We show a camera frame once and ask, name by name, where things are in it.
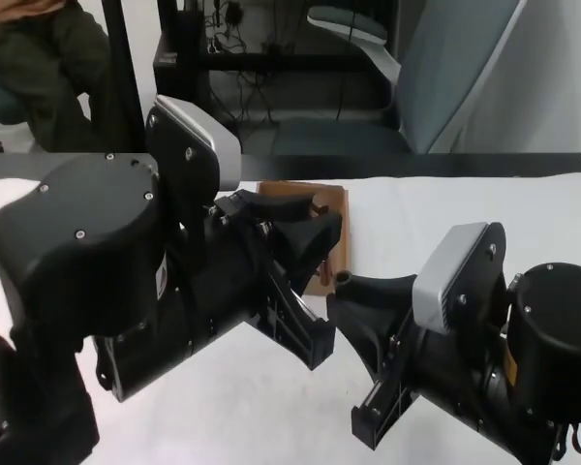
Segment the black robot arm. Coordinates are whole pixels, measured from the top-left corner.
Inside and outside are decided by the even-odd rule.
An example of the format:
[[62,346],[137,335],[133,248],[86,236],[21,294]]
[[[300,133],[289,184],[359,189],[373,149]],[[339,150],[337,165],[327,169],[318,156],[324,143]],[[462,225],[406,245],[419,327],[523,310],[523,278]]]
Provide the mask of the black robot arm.
[[504,258],[502,225],[465,225],[417,276],[337,277],[329,319],[375,382],[352,409],[364,444],[423,395],[524,465],[562,458],[581,423],[581,267],[537,266],[507,289]]
[[15,345],[0,337],[0,464],[71,465],[91,453],[99,434],[75,358],[85,337],[120,401],[242,322],[310,369],[332,353],[335,326],[299,296],[338,242],[340,216],[316,215],[309,196],[215,200],[223,160],[177,114],[153,114],[159,171],[82,156],[0,210]]

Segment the screw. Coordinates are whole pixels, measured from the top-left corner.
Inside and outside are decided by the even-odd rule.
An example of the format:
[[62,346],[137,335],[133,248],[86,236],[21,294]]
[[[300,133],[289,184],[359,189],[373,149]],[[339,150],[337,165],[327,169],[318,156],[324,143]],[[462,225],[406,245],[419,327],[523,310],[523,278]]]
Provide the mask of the screw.
[[267,223],[266,221],[263,223],[259,223],[259,229],[260,232],[267,237],[269,235],[269,233],[271,232],[271,225],[269,225],[269,223]]

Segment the black cylindrical motor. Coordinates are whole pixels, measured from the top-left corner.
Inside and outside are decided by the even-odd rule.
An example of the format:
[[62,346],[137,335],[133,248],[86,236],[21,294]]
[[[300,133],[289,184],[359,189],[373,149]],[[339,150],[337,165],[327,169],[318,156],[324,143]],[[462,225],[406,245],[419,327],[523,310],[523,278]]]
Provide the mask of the black cylindrical motor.
[[119,401],[254,316],[263,296],[255,289],[260,271],[240,236],[209,217],[205,237],[206,267],[187,279],[177,251],[168,251],[168,285],[146,320],[116,337],[95,338],[99,381]]
[[581,423],[581,266],[548,263],[519,277],[505,373],[518,410]]
[[[493,343],[496,353],[505,352],[503,338],[498,336]],[[413,361],[414,390],[512,453],[522,464],[547,465],[559,427],[522,415],[515,408],[505,370],[491,361],[488,347],[485,366],[473,369],[461,358],[455,338],[426,331]]]

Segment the white table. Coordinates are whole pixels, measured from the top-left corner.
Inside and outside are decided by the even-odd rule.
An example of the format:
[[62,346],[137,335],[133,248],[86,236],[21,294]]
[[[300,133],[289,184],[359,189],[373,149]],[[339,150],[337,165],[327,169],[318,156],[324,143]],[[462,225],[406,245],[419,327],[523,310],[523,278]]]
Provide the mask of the white table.
[[[581,174],[342,183],[350,191],[355,274],[416,273],[452,225],[475,221],[504,224],[506,280],[536,264],[581,265]],[[0,205],[35,184],[0,181]],[[325,314],[323,299],[307,300]],[[0,287],[0,334],[10,324]],[[333,356],[311,373],[242,325],[122,405],[98,386],[89,341],[78,362],[101,433],[85,465],[516,463],[423,399],[370,451],[351,434],[351,408],[372,383],[340,333]],[[581,464],[581,456],[569,448],[561,463]]]

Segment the cable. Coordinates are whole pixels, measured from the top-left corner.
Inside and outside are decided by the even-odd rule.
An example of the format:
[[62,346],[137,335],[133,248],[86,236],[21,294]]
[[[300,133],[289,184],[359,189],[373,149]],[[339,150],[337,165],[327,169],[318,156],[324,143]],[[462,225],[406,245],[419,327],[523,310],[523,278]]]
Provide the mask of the cable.
[[306,10],[308,7],[308,0],[303,0],[301,3],[301,11],[299,12],[299,19],[297,20],[297,28],[294,31],[294,44],[292,46],[292,52],[297,45],[297,38],[299,37],[299,31],[301,30],[301,24],[303,24],[303,17],[306,15]]
[[[351,29],[349,31],[349,38],[347,39],[347,46],[345,49],[345,54],[348,56],[349,52],[351,51],[351,39],[352,39],[352,31],[355,27],[355,17],[357,16],[357,2],[356,0],[353,1],[353,9],[352,9],[352,20],[351,20]],[[342,105],[345,98],[345,91],[347,90],[347,75],[348,73],[343,72],[342,74],[342,83],[340,84],[340,102],[338,104],[338,114],[336,115],[336,121],[340,121],[340,114],[342,113]]]
[[278,2],[273,0],[273,43],[278,43]]

